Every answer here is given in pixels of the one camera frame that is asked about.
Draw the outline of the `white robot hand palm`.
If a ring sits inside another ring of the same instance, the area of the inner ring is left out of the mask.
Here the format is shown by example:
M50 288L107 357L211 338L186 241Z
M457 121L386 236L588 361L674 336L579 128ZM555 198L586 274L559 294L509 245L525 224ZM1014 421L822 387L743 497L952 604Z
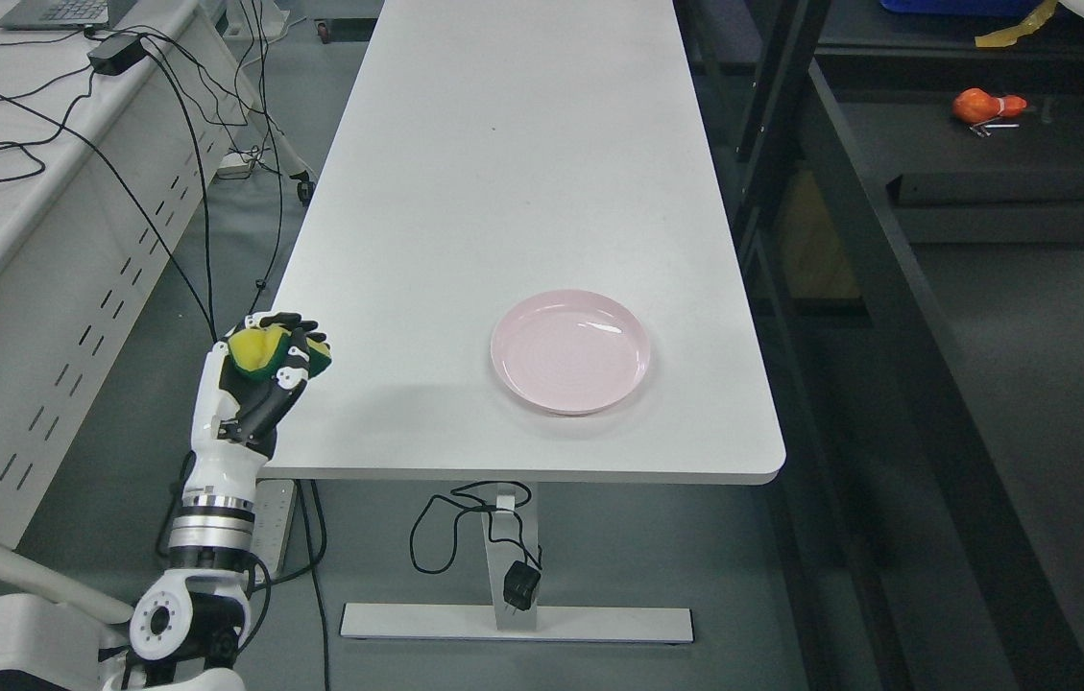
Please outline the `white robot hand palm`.
M251 500L259 471L278 449L278 423L293 404L293 357L268 379L248 379L218 341L207 353L190 433L192 500Z

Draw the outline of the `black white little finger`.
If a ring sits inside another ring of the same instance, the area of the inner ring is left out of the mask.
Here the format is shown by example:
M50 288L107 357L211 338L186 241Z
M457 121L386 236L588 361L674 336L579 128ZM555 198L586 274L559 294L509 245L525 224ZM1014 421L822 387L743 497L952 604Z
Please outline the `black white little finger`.
M301 327L301 315L297 312L253 312L246 318L247 329L268 329L270 327L299 328Z

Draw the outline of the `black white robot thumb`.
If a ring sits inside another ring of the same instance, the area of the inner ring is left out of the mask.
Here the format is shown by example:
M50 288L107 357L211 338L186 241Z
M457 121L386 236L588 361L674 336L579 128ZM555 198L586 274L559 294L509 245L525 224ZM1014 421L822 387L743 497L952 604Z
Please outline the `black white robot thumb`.
M238 370L225 370L218 380L218 388L234 397L237 411L218 415L217 438L251 450L274 450L279 422L299 401L307 386L291 393L278 389L275 378L251 381L240 375Z

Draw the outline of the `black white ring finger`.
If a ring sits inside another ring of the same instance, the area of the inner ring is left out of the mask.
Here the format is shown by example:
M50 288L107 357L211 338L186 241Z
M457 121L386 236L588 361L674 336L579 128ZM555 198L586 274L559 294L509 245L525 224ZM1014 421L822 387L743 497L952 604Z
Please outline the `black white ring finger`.
M264 318L262 329L266 333L288 337L295 332L304 333L304 337L319 337L318 323L305 318Z

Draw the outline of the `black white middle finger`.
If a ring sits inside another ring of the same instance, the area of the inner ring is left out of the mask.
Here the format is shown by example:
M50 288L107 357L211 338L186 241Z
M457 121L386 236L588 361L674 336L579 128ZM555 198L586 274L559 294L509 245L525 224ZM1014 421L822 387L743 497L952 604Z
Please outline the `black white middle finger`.
M309 331L301 327L288 329L287 333L281 337L281 345L278 350L282 353L281 358L304 357L308 360L319 360L327 358L327 335L323 332Z

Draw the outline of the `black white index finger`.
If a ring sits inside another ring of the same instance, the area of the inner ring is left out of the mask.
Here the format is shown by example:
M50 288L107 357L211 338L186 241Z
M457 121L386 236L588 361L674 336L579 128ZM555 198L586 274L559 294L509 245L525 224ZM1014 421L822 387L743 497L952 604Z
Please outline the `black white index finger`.
M309 380L330 367L330 345L327 341L304 338L301 345L295 338L278 338L275 349L275 385L280 391L304 389Z

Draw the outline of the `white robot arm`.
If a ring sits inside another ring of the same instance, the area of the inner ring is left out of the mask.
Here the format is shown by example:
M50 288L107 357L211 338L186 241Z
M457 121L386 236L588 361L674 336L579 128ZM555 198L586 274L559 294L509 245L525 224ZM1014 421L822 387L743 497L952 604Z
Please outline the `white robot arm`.
M192 411L167 568L133 607L0 546L0 690L242 690L255 492L278 424L330 345L296 312L253 312L212 343Z

